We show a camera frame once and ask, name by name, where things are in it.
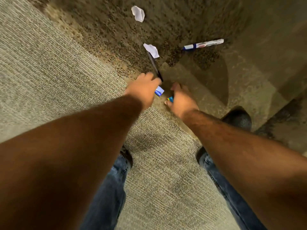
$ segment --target shoe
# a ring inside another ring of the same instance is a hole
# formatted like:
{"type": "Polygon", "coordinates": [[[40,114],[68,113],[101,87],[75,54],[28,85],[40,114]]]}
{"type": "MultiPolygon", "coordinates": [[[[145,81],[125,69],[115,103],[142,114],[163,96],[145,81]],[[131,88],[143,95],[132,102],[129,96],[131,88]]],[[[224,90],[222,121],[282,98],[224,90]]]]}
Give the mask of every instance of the shoe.
{"type": "MultiPolygon", "coordinates": [[[[230,111],[227,115],[221,118],[221,121],[234,127],[242,128],[246,131],[251,131],[251,117],[243,108],[237,108],[230,111]]],[[[207,156],[207,151],[202,147],[196,154],[197,163],[204,169],[204,159],[207,156]]]]}
{"type": "Polygon", "coordinates": [[[129,152],[128,149],[125,148],[125,146],[122,146],[121,150],[120,150],[120,154],[125,158],[128,168],[127,171],[131,170],[132,166],[133,166],[133,158],[129,152]]]}

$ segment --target beige carpet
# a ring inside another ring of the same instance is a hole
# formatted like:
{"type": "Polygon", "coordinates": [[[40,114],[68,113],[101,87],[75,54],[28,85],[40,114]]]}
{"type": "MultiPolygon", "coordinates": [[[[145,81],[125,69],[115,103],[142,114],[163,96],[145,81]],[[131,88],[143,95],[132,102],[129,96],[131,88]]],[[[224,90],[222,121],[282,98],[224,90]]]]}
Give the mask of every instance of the beige carpet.
{"type": "MultiPolygon", "coordinates": [[[[26,0],[0,0],[0,141],[119,96],[116,71],[68,38],[26,0]]],[[[156,108],[126,145],[135,166],[117,229],[237,229],[194,159],[199,144],[156,108]]]]}

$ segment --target forearm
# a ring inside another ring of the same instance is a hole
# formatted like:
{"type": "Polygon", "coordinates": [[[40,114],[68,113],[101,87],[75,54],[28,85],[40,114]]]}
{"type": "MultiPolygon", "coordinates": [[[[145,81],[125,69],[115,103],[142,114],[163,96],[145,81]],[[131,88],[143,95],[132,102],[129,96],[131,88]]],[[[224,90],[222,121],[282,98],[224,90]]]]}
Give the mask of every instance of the forearm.
{"type": "MultiPolygon", "coordinates": [[[[76,224],[141,110],[140,101],[123,96],[2,143],[0,182],[7,197],[2,196],[1,210],[8,218],[20,219],[34,208],[45,214],[37,223],[56,220],[50,228],[76,224]],[[11,205],[14,199],[21,200],[18,206],[11,205]]],[[[33,223],[29,216],[24,219],[24,224],[33,223]]]]}
{"type": "Polygon", "coordinates": [[[283,222],[281,219],[291,220],[290,212],[297,216],[303,213],[298,203],[291,201],[301,198],[300,204],[306,205],[306,158],[200,111],[189,112],[183,120],[221,173],[267,226],[279,225],[274,218],[279,223],[283,222]]]}

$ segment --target white paper scrap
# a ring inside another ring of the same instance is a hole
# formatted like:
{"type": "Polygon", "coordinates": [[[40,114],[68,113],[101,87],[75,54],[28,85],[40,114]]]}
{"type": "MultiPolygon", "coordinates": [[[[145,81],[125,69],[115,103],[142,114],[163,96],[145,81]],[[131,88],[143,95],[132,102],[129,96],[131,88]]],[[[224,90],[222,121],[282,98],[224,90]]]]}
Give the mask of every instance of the white paper scrap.
{"type": "Polygon", "coordinates": [[[151,44],[150,45],[143,44],[143,46],[146,49],[146,51],[148,51],[153,56],[153,58],[160,57],[159,53],[158,53],[158,50],[157,50],[157,48],[155,46],[152,46],[151,44]]]}
{"type": "Polygon", "coordinates": [[[142,10],[140,7],[137,7],[136,5],[131,7],[132,14],[135,16],[135,20],[139,22],[143,22],[145,18],[144,10],[142,10]]]}

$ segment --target jeans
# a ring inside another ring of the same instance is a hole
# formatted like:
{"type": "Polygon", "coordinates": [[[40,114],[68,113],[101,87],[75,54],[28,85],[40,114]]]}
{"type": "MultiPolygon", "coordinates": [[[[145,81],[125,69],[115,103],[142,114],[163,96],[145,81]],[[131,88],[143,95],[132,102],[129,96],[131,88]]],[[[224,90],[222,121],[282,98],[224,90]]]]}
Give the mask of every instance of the jeans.
{"type": "MultiPolygon", "coordinates": [[[[266,227],[259,221],[241,195],[220,174],[208,153],[206,153],[204,159],[204,166],[216,187],[224,196],[241,230],[266,230],[266,227]]],[[[111,230],[115,228],[126,200],[124,191],[126,176],[127,163],[123,156],[119,155],[95,194],[80,227],[81,230],[111,230]]]]}

